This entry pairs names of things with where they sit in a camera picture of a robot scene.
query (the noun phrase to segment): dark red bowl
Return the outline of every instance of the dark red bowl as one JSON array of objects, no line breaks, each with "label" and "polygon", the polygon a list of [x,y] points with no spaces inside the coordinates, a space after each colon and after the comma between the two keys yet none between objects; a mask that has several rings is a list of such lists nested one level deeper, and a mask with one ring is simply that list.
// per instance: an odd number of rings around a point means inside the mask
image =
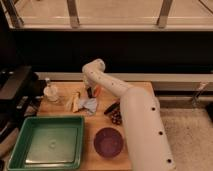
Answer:
[{"label": "dark red bowl", "polygon": [[96,133],[94,147],[102,157],[115,157],[123,148],[122,135],[114,128],[103,128]]}]

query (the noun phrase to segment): green plastic bin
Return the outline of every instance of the green plastic bin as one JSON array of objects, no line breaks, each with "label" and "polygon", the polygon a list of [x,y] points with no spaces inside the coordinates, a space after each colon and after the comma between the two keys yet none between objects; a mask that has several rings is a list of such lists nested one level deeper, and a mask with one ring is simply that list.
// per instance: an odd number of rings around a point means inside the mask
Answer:
[{"label": "green plastic bin", "polygon": [[25,120],[9,171],[66,171],[80,166],[83,116],[29,117]]}]

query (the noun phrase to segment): wooden cutting board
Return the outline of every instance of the wooden cutting board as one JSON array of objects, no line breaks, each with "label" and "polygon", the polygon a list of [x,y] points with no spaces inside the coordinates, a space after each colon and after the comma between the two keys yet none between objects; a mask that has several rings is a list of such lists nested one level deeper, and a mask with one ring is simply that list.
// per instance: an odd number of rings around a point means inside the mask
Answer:
[{"label": "wooden cutting board", "polygon": [[[113,102],[117,100],[109,91],[102,89],[98,96],[97,112],[93,116],[89,116],[86,110],[81,110],[77,113],[73,113],[66,109],[66,103],[72,95],[79,91],[81,97],[87,97],[82,82],[53,82],[59,90],[59,102],[49,102],[45,97],[41,102],[38,116],[85,116],[85,135],[84,135],[84,147],[83,157],[79,170],[83,171],[129,171],[131,170],[131,162],[128,156],[128,150],[126,146],[126,138],[122,126],[117,126],[111,123],[110,119],[104,115],[104,111]],[[154,94],[153,88],[150,82],[133,82],[133,85],[140,86]],[[93,146],[93,140],[95,134],[104,127],[112,127],[117,129],[124,138],[124,148],[121,153],[113,159],[105,159],[99,156]]]}]

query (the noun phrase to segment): metal frame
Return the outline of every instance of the metal frame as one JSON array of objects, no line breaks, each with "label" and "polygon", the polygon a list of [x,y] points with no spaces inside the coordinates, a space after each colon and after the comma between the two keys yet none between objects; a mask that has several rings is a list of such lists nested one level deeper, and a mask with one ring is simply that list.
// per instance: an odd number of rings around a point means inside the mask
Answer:
[{"label": "metal frame", "polygon": [[159,28],[166,27],[169,11],[172,6],[172,1],[173,0],[163,0],[163,4],[161,7],[161,11],[160,11],[160,16],[157,21],[157,25]]},{"label": "metal frame", "polygon": [[70,16],[70,25],[72,28],[79,27],[79,18],[75,0],[67,0],[67,6]]},{"label": "metal frame", "polygon": [[22,28],[24,25],[24,21],[18,15],[18,12],[15,8],[15,4],[13,0],[2,0],[4,3],[5,8],[10,16],[11,23],[14,28]]}]

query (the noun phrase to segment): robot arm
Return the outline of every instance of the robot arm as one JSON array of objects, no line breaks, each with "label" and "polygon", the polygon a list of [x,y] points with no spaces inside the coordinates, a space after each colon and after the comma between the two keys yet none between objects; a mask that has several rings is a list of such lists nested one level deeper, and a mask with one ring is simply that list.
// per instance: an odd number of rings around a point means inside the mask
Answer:
[{"label": "robot arm", "polygon": [[175,170],[155,97],[143,88],[104,74],[104,70],[105,64],[101,59],[84,65],[82,69],[88,86],[94,87],[98,83],[120,98],[133,171]]}]

